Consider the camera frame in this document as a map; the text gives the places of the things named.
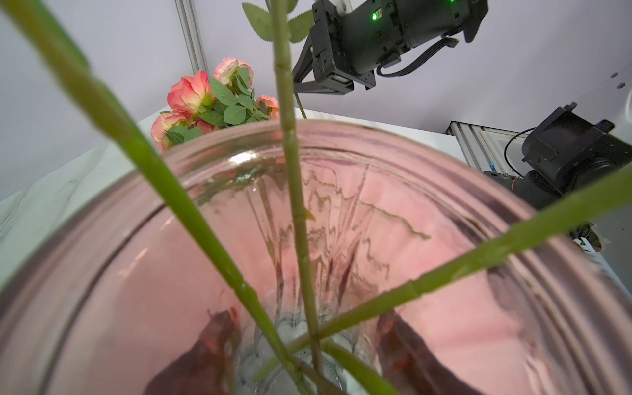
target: marble surface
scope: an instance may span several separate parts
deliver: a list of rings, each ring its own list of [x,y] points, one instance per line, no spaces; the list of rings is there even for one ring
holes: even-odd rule
[[[138,122],[148,138],[159,111]],[[356,123],[395,133],[465,162],[454,136],[311,110],[305,112],[308,119]],[[298,109],[296,116],[302,118]],[[55,229],[132,168],[115,144],[103,143],[0,201],[0,288]]]

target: green flower stem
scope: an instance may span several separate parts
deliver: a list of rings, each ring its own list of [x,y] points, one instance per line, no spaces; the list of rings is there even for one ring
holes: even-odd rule
[[[331,381],[327,380],[322,374],[316,372],[307,363],[301,361],[297,357],[292,357],[292,362],[298,367],[298,371],[309,377],[316,386],[327,395],[347,395],[343,390],[336,387]]]
[[[422,274],[417,280],[386,291],[322,324],[317,337],[324,339],[478,270],[499,265],[510,254],[534,248],[552,236],[573,229],[630,201],[632,201],[632,166],[625,167],[593,183],[588,188],[570,194],[535,217],[515,224],[504,235],[480,244],[474,250]],[[293,354],[304,348],[307,343],[307,337],[301,336],[287,345],[288,352]],[[255,378],[271,371],[276,364],[275,360],[269,361],[257,372]]]
[[[375,370],[333,341],[322,343],[322,349],[343,366],[371,395],[399,395],[399,392]]]
[[[239,269],[195,204],[140,133],[123,106],[105,85],[90,73],[87,63],[81,61],[82,57],[77,55],[81,52],[63,33],[50,12],[36,0],[0,0],[0,4],[37,48],[75,103],[107,136],[116,141],[164,199],[252,315],[275,355],[283,362],[283,366],[296,382],[301,394],[310,394],[311,391],[296,371],[296,366],[289,360],[289,355],[260,304],[255,290],[244,281]]]
[[[301,179],[300,158],[298,155],[298,139],[296,138],[296,120],[294,118],[294,83],[289,53],[289,29],[287,0],[273,0],[270,4],[270,24],[274,39],[274,71],[276,73],[277,91],[279,92],[279,109],[281,110],[281,129],[283,129],[283,153],[288,174],[289,199],[294,222],[294,241],[298,259],[298,271],[303,291],[307,331],[310,337],[314,368],[322,374],[322,354],[318,332],[318,314],[312,282],[312,263],[307,241],[307,225],[305,224],[305,203],[303,200],[303,180]]]

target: green leaf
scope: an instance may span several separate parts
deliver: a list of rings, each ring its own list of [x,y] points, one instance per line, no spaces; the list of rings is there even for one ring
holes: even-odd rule
[[[226,106],[234,106],[237,104],[237,99],[230,89],[224,86],[220,81],[217,81],[214,77],[209,78],[210,89],[213,91],[217,100],[221,101]]]
[[[237,80],[239,80],[239,78],[237,76],[234,76],[233,79],[231,80],[233,84],[226,85],[226,87],[231,90],[233,95],[239,95],[241,93],[241,89],[237,87]]]
[[[186,123],[182,121],[180,124],[172,126],[169,131],[174,131],[180,135],[186,133]]]
[[[260,112],[268,115],[268,106],[264,102],[259,102],[259,105],[257,107]]]
[[[244,85],[246,85],[247,87],[250,86],[250,72],[248,71],[247,67],[240,67],[239,70],[237,70],[237,77],[241,78],[241,81],[244,83]]]
[[[261,117],[261,118],[264,118],[264,119],[270,119],[270,116],[269,116],[268,114],[266,114],[266,113],[264,113],[264,112],[261,112],[261,111],[259,111],[259,110],[255,110],[255,114],[256,114],[258,117]]]
[[[263,8],[250,3],[242,3],[243,12],[250,22],[255,33],[263,40],[272,42],[272,29],[270,29],[270,14]]]
[[[239,90],[244,93],[249,95],[250,94],[250,89],[246,88],[246,85],[241,82],[241,78],[239,78],[239,76],[235,77],[235,81],[237,83],[237,86],[239,87]]]
[[[183,135],[181,135],[177,131],[171,131],[171,129],[167,130],[167,137],[172,143],[182,144],[183,142],[185,142],[185,137]]]
[[[224,114],[224,110],[226,109],[226,106],[221,101],[218,100],[215,102],[212,109],[219,112],[220,114]]]
[[[296,18],[288,21],[289,41],[301,42],[310,33],[310,29],[314,26],[314,17],[312,10],[299,14]]]
[[[298,3],[298,0],[288,0],[288,14],[294,11],[297,3]]]
[[[304,207],[304,209],[305,209],[305,219],[308,221],[316,221],[316,217],[314,217],[312,212],[309,211],[307,207]]]
[[[246,107],[247,109],[249,110],[255,109],[255,102],[252,100],[252,97],[250,97],[249,95],[241,94],[239,95],[237,100],[239,100],[239,104]]]
[[[224,111],[224,122],[229,125],[239,125],[246,119],[246,109],[241,106],[230,106]]]
[[[186,129],[182,136],[185,138],[185,143],[189,140],[193,140],[196,137],[202,136],[202,131],[197,126],[194,128]]]
[[[200,114],[200,118],[209,125],[226,126],[226,123],[224,122],[224,115],[215,110],[203,112]]]

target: robotic arm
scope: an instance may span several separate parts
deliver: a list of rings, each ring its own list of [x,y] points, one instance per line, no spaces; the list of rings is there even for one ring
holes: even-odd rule
[[[344,95],[354,82],[370,89],[384,77],[415,71],[439,49],[454,47],[463,32],[472,42],[487,14],[487,0],[366,0],[341,16],[328,0],[312,6],[314,26],[293,70],[296,93]],[[405,69],[383,74],[401,55],[435,37],[436,44]],[[314,81],[303,82],[313,71]]]

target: white wall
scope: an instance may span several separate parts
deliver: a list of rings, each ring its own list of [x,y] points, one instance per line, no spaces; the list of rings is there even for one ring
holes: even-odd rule
[[[191,74],[173,0],[49,0],[93,70],[138,121]],[[0,12],[0,199],[103,138],[68,102],[30,44]]]
[[[264,0],[250,1],[265,7]],[[303,105],[439,133],[451,120],[521,131],[632,58],[630,0],[488,1],[490,12],[473,43],[441,50],[408,76],[376,77],[369,91],[356,84],[345,96],[302,95]],[[300,0],[296,9],[311,3]],[[195,6],[209,68],[230,56],[248,61],[257,91],[274,94],[272,47],[249,27],[241,1],[196,0]],[[407,53],[393,70],[431,44]],[[294,60],[301,48],[293,45]]]

